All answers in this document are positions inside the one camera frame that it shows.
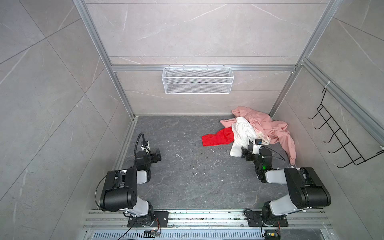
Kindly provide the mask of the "white cloth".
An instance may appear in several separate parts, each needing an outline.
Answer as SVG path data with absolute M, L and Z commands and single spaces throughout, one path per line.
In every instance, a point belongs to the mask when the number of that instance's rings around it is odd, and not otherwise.
M 234 142 L 230 156 L 241 157 L 242 148 L 247 149 L 250 143 L 253 145 L 252 154 L 259 153 L 260 148 L 256 146 L 256 139 L 259 137 L 253 126 L 244 117 L 236 118 L 236 122 L 232 124 L 232 131 L 234 133 Z

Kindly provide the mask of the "red cloth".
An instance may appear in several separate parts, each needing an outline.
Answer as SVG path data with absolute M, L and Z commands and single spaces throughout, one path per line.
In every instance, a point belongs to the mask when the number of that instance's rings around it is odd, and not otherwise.
M 234 141 L 234 133 L 232 128 L 224 128 L 214 135 L 202 136 L 202 144 L 204 147 L 228 145 Z

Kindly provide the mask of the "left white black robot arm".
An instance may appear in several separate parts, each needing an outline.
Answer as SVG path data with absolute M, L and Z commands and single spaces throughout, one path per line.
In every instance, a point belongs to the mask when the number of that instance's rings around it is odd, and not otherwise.
M 138 185 L 150 182 L 151 166 L 161 160 L 160 150 L 143 150 L 136 153 L 134 166 L 109 171 L 102 179 L 101 195 L 95 196 L 97 206 L 104 212 L 123 212 L 143 227 L 152 226 L 157 221 L 153 205 L 138 196 Z

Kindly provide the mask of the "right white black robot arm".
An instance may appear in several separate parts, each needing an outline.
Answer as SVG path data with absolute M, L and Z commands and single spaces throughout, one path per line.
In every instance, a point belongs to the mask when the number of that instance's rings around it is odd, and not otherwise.
M 245 210 L 244 213 L 256 225 L 276 226 L 285 216 L 310 208 L 323 208 L 331 204 L 329 191 L 313 168 L 273 169 L 270 149 L 260 149 L 258 154 L 242 148 L 241 158 L 253 162 L 258 179 L 262 183 L 287 186 L 288 194 L 266 202 L 261 211 Z

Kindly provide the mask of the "pink cloth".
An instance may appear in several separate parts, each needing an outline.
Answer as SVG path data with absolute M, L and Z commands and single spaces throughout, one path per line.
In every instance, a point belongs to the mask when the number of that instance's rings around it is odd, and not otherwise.
M 268 145 L 280 143 L 289 157 L 290 164 L 296 164 L 296 146 L 288 130 L 287 123 L 274 121 L 268 114 L 255 111 L 248 107 L 237 107 L 232 113 L 235 116 L 233 119 L 220 121 L 225 128 L 235 123 L 237 121 L 236 118 L 245 118 L 245 120 L 252 125 L 255 132 L 260 135 L 260 139 L 262 139 L 264 143 Z

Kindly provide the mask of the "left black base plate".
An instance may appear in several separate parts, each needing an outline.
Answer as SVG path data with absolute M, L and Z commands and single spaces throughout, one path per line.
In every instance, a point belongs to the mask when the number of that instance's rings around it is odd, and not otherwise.
M 168 226 L 169 214 L 170 212 L 168 211 L 154 211 L 143 217 L 133 217 L 130 215 L 127 227 L 157 228 L 159 226 L 160 228 L 165 228 Z

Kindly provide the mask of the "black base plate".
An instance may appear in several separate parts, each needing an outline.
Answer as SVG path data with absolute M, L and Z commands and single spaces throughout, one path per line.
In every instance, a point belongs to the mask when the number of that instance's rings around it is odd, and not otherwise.
M 127 227 L 157 228 L 159 226 L 160 228 L 165 228 L 168 226 L 169 214 L 170 212 L 168 211 L 154 211 L 143 217 L 133 217 L 130 215 Z
M 245 209 L 243 214 L 249 227 L 288 227 L 286 216 L 273 216 L 267 212 Z

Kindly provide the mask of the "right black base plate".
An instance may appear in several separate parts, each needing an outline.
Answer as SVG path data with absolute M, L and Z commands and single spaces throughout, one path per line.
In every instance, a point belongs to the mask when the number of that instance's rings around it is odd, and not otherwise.
M 245 209 L 243 214 L 249 227 L 288 227 L 286 216 L 273 216 L 267 212 Z

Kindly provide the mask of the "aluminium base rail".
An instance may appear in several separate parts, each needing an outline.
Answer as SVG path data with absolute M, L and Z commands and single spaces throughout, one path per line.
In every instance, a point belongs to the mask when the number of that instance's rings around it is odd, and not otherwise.
M 86 240 L 336 240 L 323 209 L 309 209 L 264 224 L 257 209 L 157 210 L 150 227 L 123 213 L 90 210 Z

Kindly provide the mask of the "aluminium frame profiles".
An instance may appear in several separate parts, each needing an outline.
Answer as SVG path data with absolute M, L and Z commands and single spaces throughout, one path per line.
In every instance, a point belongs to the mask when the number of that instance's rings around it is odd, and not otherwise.
M 91 14 L 86 6 L 85 1 L 74 2 L 86 29 L 100 55 L 103 63 L 106 65 L 107 72 L 117 88 L 118 93 L 123 98 L 123 102 L 128 111 L 131 111 L 129 101 L 126 94 L 123 92 L 122 85 L 118 82 L 116 72 L 128 71 L 162 71 L 164 68 L 176 69 L 223 69 L 230 68 L 232 71 L 273 71 L 273 72 L 290 72 L 290 75 L 280 91 L 277 100 L 275 101 L 270 114 L 274 115 L 280 107 L 283 99 L 286 97 L 290 88 L 292 87 L 295 79 L 299 75 L 301 69 L 306 69 L 320 84 L 322 84 L 331 95 L 365 128 L 365 130 L 380 144 L 384 143 L 384 127 L 374 117 L 367 112 L 362 106 L 358 104 L 342 87 L 328 77 L 313 61 L 310 60 L 310 54 L 315 49 L 318 41 L 323 35 L 326 27 L 331 22 L 331 17 L 336 13 L 337 9 L 342 4 L 342 1 L 330 1 L 326 7 L 325 12 L 320 18 L 320 22 L 315 28 L 314 33 L 311 35 L 303 53 L 300 55 L 297 63 L 295 64 L 176 64 L 176 65 L 113 65 L 107 51 L 103 45 L 101 37 L 96 29 Z

